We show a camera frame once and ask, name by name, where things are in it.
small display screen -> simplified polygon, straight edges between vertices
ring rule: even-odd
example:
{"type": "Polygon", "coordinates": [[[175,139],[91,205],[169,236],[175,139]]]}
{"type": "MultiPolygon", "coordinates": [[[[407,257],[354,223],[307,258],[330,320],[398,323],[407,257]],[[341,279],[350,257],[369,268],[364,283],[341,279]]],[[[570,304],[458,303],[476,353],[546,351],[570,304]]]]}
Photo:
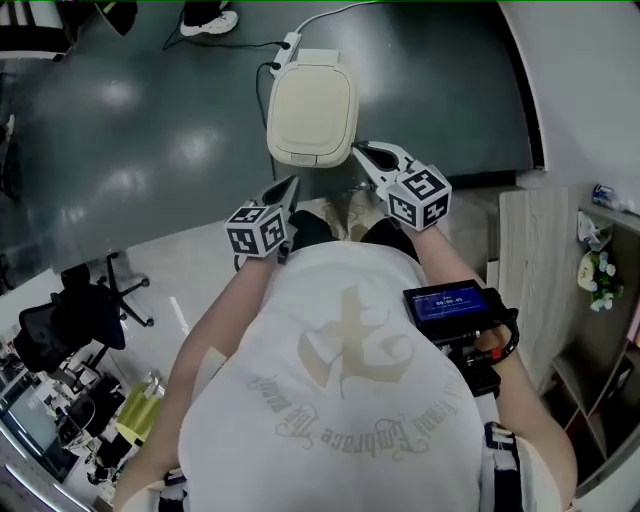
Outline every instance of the small display screen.
{"type": "Polygon", "coordinates": [[[478,313],[489,309],[477,288],[469,286],[413,297],[416,315],[421,322],[478,313]]]}

white sneaker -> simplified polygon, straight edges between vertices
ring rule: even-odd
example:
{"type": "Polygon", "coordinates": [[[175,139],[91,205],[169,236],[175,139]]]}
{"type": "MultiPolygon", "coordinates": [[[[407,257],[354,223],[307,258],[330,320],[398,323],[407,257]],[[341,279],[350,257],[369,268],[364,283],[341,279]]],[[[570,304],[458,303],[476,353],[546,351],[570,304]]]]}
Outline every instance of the white sneaker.
{"type": "Polygon", "coordinates": [[[16,124],[16,116],[11,114],[9,116],[9,121],[7,121],[6,129],[5,129],[5,140],[9,140],[11,138],[11,136],[13,135],[13,128],[16,124]]]}
{"type": "Polygon", "coordinates": [[[184,22],[180,25],[180,33],[184,37],[193,37],[198,34],[220,35],[231,31],[238,24],[238,15],[233,11],[223,11],[220,16],[205,25],[188,26],[184,22]]]}

black chair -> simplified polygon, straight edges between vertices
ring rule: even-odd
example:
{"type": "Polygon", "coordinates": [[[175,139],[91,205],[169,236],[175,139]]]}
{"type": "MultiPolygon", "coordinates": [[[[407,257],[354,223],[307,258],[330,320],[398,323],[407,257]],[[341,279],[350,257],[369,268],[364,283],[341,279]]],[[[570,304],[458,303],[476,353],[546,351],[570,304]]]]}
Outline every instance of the black chair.
{"type": "Polygon", "coordinates": [[[91,284],[86,265],[66,270],[61,278],[64,290],[51,294],[50,303],[20,313],[21,330],[14,339],[14,346],[31,372],[55,372],[66,358],[91,340],[104,345],[88,362],[87,366],[92,369],[109,348],[122,350],[125,347],[120,324],[124,295],[117,288],[114,293],[103,284],[91,284]]]}
{"type": "Polygon", "coordinates": [[[91,437],[102,434],[124,401],[120,383],[109,375],[103,376],[69,407],[58,427],[62,445],[67,446],[83,430],[91,437]]]}
{"type": "Polygon", "coordinates": [[[141,286],[145,288],[149,286],[150,284],[149,279],[145,277],[141,279],[140,282],[134,284],[133,286],[130,286],[126,290],[120,291],[118,289],[116,276],[113,272],[113,263],[112,263],[112,261],[117,257],[118,257],[117,252],[111,253],[109,254],[109,256],[107,256],[107,275],[108,275],[109,286],[108,287],[105,286],[104,283],[107,282],[107,277],[104,277],[104,276],[98,279],[98,285],[108,290],[111,300],[118,306],[119,309],[125,311],[125,313],[120,314],[121,320],[126,320],[127,315],[129,315],[131,318],[133,318],[136,322],[138,322],[143,327],[153,327],[153,323],[154,323],[153,318],[149,317],[146,320],[143,320],[135,311],[133,311],[133,309],[131,309],[131,306],[129,306],[129,304],[127,304],[124,301],[124,298],[127,295],[129,295],[132,291],[137,290],[141,286]]]}

white wall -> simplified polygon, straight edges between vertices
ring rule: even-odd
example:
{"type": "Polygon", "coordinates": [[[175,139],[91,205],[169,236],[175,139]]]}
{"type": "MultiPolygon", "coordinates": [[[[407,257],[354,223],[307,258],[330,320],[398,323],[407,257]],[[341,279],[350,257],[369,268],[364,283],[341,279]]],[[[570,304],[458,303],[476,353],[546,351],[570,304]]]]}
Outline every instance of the white wall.
{"type": "Polygon", "coordinates": [[[548,171],[541,184],[605,181],[640,192],[640,9],[615,2],[501,7],[536,103],[548,171]]]}

electronic device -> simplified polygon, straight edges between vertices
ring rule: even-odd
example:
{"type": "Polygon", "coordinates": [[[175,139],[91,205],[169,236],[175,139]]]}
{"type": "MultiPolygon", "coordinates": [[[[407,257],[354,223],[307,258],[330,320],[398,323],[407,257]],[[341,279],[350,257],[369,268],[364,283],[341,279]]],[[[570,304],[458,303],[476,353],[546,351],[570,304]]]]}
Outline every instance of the electronic device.
{"type": "Polygon", "coordinates": [[[284,42],[288,43],[288,48],[280,48],[278,50],[276,58],[273,59],[273,62],[280,64],[280,67],[278,69],[276,69],[275,67],[269,68],[269,71],[274,76],[274,78],[276,78],[280,74],[282,68],[284,68],[287,64],[289,64],[289,62],[291,62],[293,55],[298,49],[298,44],[300,44],[300,39],[302,39],[302,34],[298,32],[289,32],[286,35],[286,37],[284,38],[284,42]]]}
{"type": "Polygon", "coordinates": [[[458,367],[474,396],[496,395],[500,377],[491,368],[505,359],[519,341],[517,309],[507,309],[494,288],[473,280],[404,290],[405,304],[418,330],[458,367]],[[477,350],[474,342],[484,332],[501,325],[511,331],[503,348],[477,350]]]}

